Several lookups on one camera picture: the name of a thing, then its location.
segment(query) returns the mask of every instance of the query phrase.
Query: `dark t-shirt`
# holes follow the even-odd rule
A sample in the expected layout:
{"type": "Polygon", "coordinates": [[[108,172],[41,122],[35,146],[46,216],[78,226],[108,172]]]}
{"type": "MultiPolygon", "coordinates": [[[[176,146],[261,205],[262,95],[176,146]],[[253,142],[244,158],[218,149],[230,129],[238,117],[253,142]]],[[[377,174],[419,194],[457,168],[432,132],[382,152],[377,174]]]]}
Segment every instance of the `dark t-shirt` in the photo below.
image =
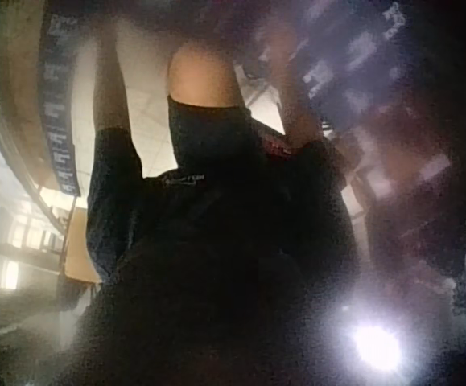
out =
{"type": "Polygon", "coordinates": [[[299,362],[305,299],[334,302],[356,273],[330,159],[315,142],[144,179],[125,130],[97,133],[87,241],[104,285],[58,384],[264,384],[299,362]]]}

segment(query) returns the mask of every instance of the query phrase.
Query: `fluorescent light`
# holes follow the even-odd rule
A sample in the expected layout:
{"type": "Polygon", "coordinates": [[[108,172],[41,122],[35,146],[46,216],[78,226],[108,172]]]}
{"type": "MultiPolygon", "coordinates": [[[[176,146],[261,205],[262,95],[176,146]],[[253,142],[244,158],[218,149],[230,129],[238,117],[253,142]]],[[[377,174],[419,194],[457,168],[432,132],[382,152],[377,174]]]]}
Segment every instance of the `fluorescent light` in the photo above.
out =
{"type": "Polygon", "coordinates": [[[8,290],[16,290],[18,286],[18,263],[15,261],[7,262],[4,286],[8,290]]]}
{"type": "Polygon", "coordinates": [[[401,362],[397,339],[380,327],[359,328],[354,340],[361,359],[378,370],[391,372],[401,362]]]}

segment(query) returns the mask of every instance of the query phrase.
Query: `person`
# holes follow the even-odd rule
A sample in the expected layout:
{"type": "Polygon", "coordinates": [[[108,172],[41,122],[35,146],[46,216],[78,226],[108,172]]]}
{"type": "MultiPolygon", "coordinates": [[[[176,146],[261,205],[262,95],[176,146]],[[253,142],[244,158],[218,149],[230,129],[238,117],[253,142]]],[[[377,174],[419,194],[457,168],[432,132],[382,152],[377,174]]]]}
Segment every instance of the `person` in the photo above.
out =
{"type": "Polygon", "coordinates": [[[288,159],[262,151],[231,55],[187,41],[167,74],[178,167],[144,179],[114,27],[100,29],[86,237],[103,285],[54,384],[314,384],[330,350],[313,331],[357,262],[342,176],[284,40],[273,34],[271,67],[288,159]]]}

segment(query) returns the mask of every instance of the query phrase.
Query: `bright light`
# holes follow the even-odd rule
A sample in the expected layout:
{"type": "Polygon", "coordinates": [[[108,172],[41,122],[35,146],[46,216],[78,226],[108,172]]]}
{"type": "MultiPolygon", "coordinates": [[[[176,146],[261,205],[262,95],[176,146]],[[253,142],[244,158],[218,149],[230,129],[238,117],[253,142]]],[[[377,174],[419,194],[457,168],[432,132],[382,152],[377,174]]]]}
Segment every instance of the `bright light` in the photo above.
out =
{"type": "Polygon", "coordinates": [[[354,335],[360,357],[384,372],[395,370],[401,361],[397,339],[380,327],[362,327],[354,335]]]}
{"type": "Polygon", "coordinates": [[[8,261],[6,267],[6,281],[4,286],[8,290],[16,290],[18,286],[18,263],[8,261]]]}

